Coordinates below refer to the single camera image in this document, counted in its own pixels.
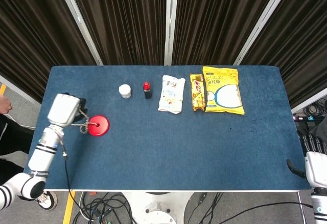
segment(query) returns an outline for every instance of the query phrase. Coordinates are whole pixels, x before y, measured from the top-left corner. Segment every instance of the white sneaker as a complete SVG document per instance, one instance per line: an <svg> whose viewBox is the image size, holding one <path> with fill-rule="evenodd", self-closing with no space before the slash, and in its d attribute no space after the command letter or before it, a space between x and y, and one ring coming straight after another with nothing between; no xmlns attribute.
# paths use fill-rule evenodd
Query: white sneaker
<svg viewBox="0 0 327 224"><path fill-rule="evenodd" d="M57 196L54 192L43 192L35 201L44 210L53 210L57 206Z"/></svg>

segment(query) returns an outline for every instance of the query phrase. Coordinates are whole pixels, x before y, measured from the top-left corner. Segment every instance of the red lid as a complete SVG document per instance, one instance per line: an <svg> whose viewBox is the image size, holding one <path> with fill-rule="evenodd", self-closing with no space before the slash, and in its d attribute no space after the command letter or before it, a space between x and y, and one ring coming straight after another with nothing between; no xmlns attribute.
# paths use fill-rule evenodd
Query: red lid
<svg viewBox="0 0 327 224"><path fill-rule="evenodd" d="M144 82L144 83L143 83L143 89L145 89L145 90L149 90L150 88L151 88L151 85L150 85L149 82Z"/></svg>
<svg viewBox="0 0 327 224"><path fill-rule="evenodd" d="M90 123L98 123L98 126L95 124L89 124L87 129L90 135L93 136L102 136L108 132L110 123L109 120L103 115L96 115L91 117L89 120Z"/></svg>

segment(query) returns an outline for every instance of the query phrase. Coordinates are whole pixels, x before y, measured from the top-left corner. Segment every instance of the yellow floor line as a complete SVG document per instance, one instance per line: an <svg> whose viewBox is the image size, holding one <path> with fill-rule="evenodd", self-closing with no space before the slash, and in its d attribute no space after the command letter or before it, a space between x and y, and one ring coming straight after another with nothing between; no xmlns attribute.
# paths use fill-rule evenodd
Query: yellow floor line
<svg viewBox="0 0 327 224"><path fill-rule="evenodd" d="M68 193L66 211L65 211L65 216L63 218L62 224L69 224L70 223L71 216L72 216L73 205L74 205L74 201L73 201L71 195Z"/></svg>
<svg viewBox="0 0 327 224"><path fill-rule="evenodd" d="M1 84L1 87L0 87L0 95L3 95L5 93L6 87L7 86L5 84Z"/></svg>

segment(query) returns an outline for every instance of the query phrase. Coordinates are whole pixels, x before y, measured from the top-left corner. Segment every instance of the yellow wrapper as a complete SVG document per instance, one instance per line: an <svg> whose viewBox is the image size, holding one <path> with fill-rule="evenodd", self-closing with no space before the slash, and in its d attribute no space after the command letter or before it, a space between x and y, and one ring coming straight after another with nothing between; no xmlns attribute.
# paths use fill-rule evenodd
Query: yellow wrapper
<svg viewBox="0 0 327 224"><path fill-rule="evenodd" d="M190 74L193 111L205 108L205 94L202 74Z"/></svg>
<svg viewBox="0 0 327 224"><path fill-rule="evenodd" d="M239 73L236 69L214 68L203 69L207 104L205 111L236 113L244 115L239 90Z"/></svg>

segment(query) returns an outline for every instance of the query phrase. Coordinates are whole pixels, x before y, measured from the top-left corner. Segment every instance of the snack bag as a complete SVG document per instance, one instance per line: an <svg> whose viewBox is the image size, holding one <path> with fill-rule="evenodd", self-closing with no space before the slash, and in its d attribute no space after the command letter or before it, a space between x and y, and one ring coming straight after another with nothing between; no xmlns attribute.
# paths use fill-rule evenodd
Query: snack bag
<svg viewBox="0 0 327 224"><path fill-rule="evenodd" d="M190 74L193 111L205 108L205 94L202 74Z"/></svg>
<svg viewBox="0 0 327 224"><path fill-rule="evenodd" d="M236 113L244 115L239 90L239 73L236 69L214 68L203 69L207 105L205 111Z"/></svg>
<svg viewBox="0 0 327 224"><path fill-rule="evenodd" d="M170 111L178 114L182 111L185 79L163 75L162 90L159 100L159 111Z"/></svg>

